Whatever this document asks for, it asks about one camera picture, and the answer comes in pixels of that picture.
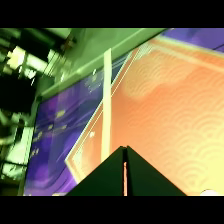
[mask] orange board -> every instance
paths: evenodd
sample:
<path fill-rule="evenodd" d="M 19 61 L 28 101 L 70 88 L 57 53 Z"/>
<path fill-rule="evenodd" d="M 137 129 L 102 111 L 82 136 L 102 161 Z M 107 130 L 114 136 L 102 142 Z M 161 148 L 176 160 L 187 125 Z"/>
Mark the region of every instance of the orange board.
<path fill-rule="evenodd" d="M 66 158 L 80 182 L 100 163 L 102 104 Z M 129 145 L 187 195 L 224 194 L 224 56 L 156 37 L 112 86 L 112 153 Z"/>

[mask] screen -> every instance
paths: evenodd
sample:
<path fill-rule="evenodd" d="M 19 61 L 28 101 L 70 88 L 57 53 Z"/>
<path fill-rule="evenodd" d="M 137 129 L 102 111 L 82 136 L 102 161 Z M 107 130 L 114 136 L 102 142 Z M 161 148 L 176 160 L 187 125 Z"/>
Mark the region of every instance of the screen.
<path fill-rule="evenodd" d="M 211 51 L 222 45 L 212 30 L 144 43 L 112 85 L 110 153 L 129 145 L 187 195 L 224 194 L 224 55 Z M 66 158 L 78 183 L 101 163 L 102 114 L 100 104 Z"/>
<path fill-rule="evenodd" d="M 167 30 L 113 63 L 110 153 L 129 145 L 187 195 L 224 194 L 223 34 Z M 25 195 L 63 195 L 101 164 L 102 79 L 40 105 Z"/>
<path fill-rule="evenodd" d="M 112 81 L 126 56 L 113 63 Z M 99 70 L 39 105 L 24 195 L 64 195 L 77 185 L 65 158 L 102 100 Z"/>

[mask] black triangle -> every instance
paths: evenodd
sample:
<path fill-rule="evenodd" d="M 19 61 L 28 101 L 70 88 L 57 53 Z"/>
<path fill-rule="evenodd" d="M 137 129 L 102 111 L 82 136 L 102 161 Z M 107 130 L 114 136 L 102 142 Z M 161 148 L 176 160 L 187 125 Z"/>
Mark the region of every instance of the black triangle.
<path fill-rule="evenodd" d="M 129 196 L 186 196 L 129 146 L 127 164 Z"/>
<path fill-rule="evenodd" d="M 66 196 L 122 196 L 123 150 L 118 148 Z"/>

